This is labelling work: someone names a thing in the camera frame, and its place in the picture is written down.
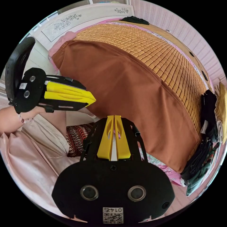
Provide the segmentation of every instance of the wall decoration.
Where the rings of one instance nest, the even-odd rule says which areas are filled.
[[[114,11],[116,11],[118,13],[128,13],[128,9],[126,9],[126,8],[121,8],[121,9],[116,8]]]
[[[60,23],[54,24],[54,30],[57,31],[57,30],[64,29],[71,24],[71,21],[73,21],[74,19],[78,20],[80,17],[82,17],[81,14],[80,15],[78,15],[78,14],[69,15],[67,18],[61,20]]]

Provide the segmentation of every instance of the yellow tracker part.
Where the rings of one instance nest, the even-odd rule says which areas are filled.
[[[63,101],[70,101],[70,102],[82,102],[88,103],[87,106],[91,105],[95,101],[93,99],[75,95],[68,95],[68,94],[61,94],[55,92],[45,92],[44,94],[45,99],[53,99],[53,100],[63,100]]]
[[[106,126],[102,135],[102,140],[97,152],[98,158],[111,160],[113,135],[114,135],[114,116],[108,116],[106,120]]]
[[[44,94],[44,98],[88,103],[87,106],[96,101],[92,93],[89,91],[55,82],[49,82],[47,84],[47,91]]]
[[[117,150],[117,160],[128,159],[131,156],[131,152],[128,147],[127,138],[125,135],[125,130],[121,121],[121,116],[114,115],[115,133],[116,133],[116,150]]]

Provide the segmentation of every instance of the bracelet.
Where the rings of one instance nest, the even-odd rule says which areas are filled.
[[[28,122],[33,121],[33,118],[32,118],[32,119],[24,120],[24,119],[21,117],[21,114],[18,114],[18,117],[19,117],[20,121],[21,121],[23,124],[26,124],[26,123],[28,123]]]

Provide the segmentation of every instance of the striped wallpaper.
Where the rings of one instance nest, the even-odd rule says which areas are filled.
[[[221,82],[227,87],[224,70],[206,40],[184,19],[156,4],[143,0],[130,0],[135,16],[148,21],[163,30],[168,29],[173,36],[184,43],[200,60],[213,85]]]

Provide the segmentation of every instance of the circular sensor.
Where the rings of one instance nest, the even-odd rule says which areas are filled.
[[[96,187],[92,185],[85,185],[81,188],[80,194],[83,199],[92,201],[98,198],[99,193]]]
[[[139,185],[131,187],[128,191],[128,198],[133,202],[141,201],[145,196],[145,188]]]

